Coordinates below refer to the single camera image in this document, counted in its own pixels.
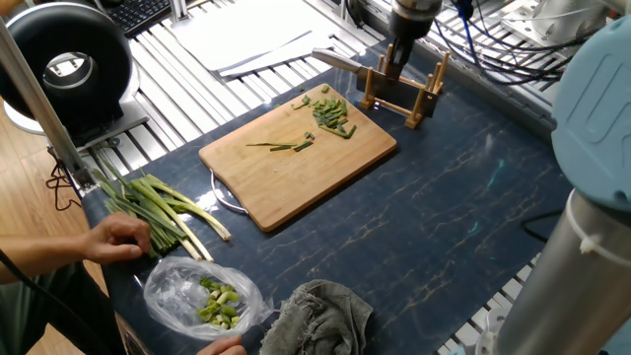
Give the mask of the person's left hand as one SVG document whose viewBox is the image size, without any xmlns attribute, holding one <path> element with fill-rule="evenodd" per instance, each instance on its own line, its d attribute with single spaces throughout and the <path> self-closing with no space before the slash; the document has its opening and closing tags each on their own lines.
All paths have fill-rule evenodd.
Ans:
<svg viewBox="0 0 631 355">
<path fill-rule="evenodd" d="M 149 248 L 149 225 L 121 212 L 104 218 L 79 242 L 81 256 L 98 264 L 136 259 Z"/>
</svg>

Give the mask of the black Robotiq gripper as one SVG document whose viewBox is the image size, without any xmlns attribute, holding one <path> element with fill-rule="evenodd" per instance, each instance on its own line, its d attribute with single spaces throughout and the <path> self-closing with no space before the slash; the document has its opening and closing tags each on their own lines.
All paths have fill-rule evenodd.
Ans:
<svg viewBox="0 0 631 355">
<path fill-rule="evenodd" d="M 392 5 L 389 30 L 395 40 L 388 46 L 386 76 L 397 80 L 407 64 L 416 39 L 425 36 L 439 14 L 438 5 Z"/>
</svg>

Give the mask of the person's right hand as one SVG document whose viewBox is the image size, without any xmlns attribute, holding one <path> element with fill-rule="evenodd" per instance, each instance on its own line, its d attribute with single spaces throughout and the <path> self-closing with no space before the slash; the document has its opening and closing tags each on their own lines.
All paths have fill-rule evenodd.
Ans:
<svg viewBox="0 0 631 355">
<path fill-rule="evenodd" d="M 225 337 L 213 341 L 197 352 L 197 355 L 246 355 L 240 336 Z"/>
</svg>

